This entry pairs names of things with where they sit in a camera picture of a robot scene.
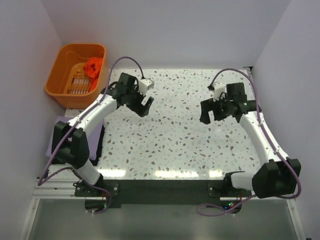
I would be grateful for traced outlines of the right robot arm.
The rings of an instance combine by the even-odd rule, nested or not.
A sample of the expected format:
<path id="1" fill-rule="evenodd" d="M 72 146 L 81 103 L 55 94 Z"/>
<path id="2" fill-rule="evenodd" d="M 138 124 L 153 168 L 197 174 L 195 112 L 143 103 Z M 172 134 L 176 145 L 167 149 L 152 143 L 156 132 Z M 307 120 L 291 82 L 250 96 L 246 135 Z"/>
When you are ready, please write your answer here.
<path id="1" fill-rule="evenodd" d="M 223 192 L 230 197 L 241 189 L 253 191 L 260 198 L 291 198 L 298 187 L 301 163 L 280 147 L 268 128 L 262 109 L 256 100 L 249 100 L 242 82 L 232 84 L 212 83 L 208 89 L 213 96 L 200 103 L 200 122 L 210 124 L 233 117 L 245 130 L 257 153 L 260 168 L 255 173 L 234 171 L 226 173 Z"/>

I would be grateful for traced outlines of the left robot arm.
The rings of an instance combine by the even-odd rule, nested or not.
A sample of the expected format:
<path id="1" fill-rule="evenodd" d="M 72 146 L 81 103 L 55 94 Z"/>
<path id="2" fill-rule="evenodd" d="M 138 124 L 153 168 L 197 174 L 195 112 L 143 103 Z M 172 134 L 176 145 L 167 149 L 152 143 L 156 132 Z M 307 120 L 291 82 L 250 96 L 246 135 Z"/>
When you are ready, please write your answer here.
<path id="1" fill-rule="evenodd" d="M 97 99 L 79 115 L 68 122 L 58 121 L 53 128 L 51 156 L 65 164 L 62 170 L 72 171 L 85 185 L 92 196 L 110 197 L 104 186 L 103 175 L 90 161 L 88 136 L 104 119 L 119 107 L 126 106 L 140 117 L 149 113 L 153 97 L 142 104 L 147 91 L 154 82 L 142 77 L 137 79 L 127 73 L 121 73 L 118 81 L 105 87 Z"/>

